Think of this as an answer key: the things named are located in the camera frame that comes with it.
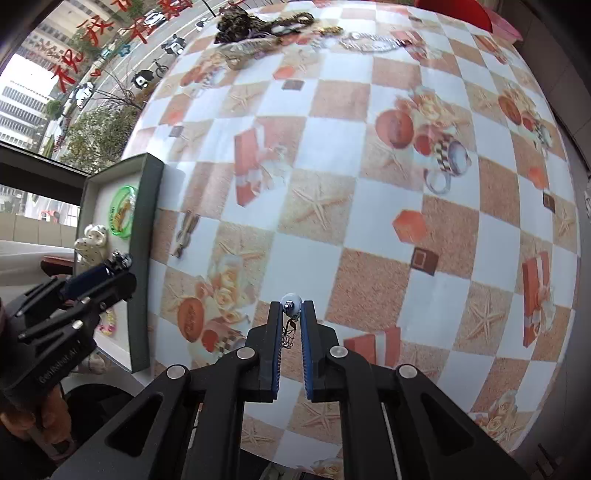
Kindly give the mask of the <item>left operator hand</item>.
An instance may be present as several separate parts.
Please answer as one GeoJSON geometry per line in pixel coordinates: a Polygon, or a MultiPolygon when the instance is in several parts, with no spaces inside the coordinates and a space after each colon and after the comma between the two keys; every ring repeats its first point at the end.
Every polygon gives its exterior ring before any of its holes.
{"type": "MultiPolygon", "coordinates": [[[[31,412],[8,405],[1,408],[1,422],[12,435],[25,440],[29,438],[28,431],[36,426],[37,419],[31,412]]],[[[59,387],[55,387],[45,399],[41,423],[45,443],[57,445],[70,438],[71,417],[59,387]]]]}

